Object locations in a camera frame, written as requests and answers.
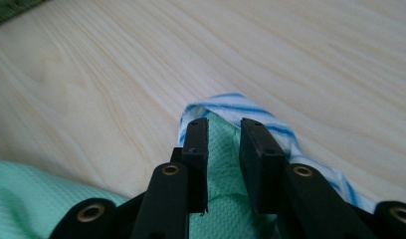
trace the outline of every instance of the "metal rivet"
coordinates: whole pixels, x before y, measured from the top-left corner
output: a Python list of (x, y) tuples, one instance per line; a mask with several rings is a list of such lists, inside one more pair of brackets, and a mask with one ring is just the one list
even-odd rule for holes
[(168, 176), (175, 175), (179, 172), (179, 167), (175, 165), (167, 165), (162, 168), (162, 172)]
[(83, 208), (79, 214), (77, 214), (77, 220), (81, 222), (91, 222), (100, 218), (104, 213), (104, 206), (101, 203), (94, 203)]
[(389, 211), (392, 216), (406, 224), (406, 208), (395, 206), (391, 207)]
[(304, 166), (296, 166), (294, 168), (294, 173), (298, 174), (299, 176), (312, 176), (312, 171), (311, 169), (309, 169), (308, 167), (304, 167)]

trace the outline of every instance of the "green object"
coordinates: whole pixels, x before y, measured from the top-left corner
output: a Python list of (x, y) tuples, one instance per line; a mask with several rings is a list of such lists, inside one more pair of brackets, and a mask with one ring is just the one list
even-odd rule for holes
[(0, 24), (45, 0), (0, 0)]
[[(207, 118), (209, 212), (190, 216), (190, 238), (272, 238), (275, 216), (251, 213), (238, 159), (241, 130), (212, 113)], [(0, 161), (0, 238), (48, 238), (71, 207), (91, 197), (116, 205), (127, 200), (31, 166)]]

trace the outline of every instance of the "wood grain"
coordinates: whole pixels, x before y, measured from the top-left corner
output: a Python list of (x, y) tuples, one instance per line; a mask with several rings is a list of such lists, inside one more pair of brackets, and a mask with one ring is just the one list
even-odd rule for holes
[(0, 158), (133, 196), (187, 104), (241, 92), (406, 202), (406, 1), (54, 0), (0, 26)]

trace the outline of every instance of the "blue and white striped cloth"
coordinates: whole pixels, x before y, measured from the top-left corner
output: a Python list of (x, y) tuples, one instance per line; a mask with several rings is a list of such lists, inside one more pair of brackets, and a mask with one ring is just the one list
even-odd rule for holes
[(286, 123), (280, 121), (239, 93), (219, 95), (187, 106), (181, 118), (178, 134), (179, 146), (182, 146), (184, 143), (188, 123), (192, 120), (204, 118), (209, 113), (216, 114), (236, 127), (241, 126), (242, 118), (257, 120), (263, 123), (283, 148), (290, 163), (303, 163), (316, 168), (345, 201), (367, 212), (372, 213), (374, 211), (376, 203), (357, 193), (348, 183), (342, 172), (304, 156), (297, 142), (296, 135)]

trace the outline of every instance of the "dark green mat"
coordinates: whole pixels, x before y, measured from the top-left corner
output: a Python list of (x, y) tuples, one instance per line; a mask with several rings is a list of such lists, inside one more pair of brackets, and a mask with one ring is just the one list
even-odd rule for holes
[(46, 0), (0, 0), (0, 24)]

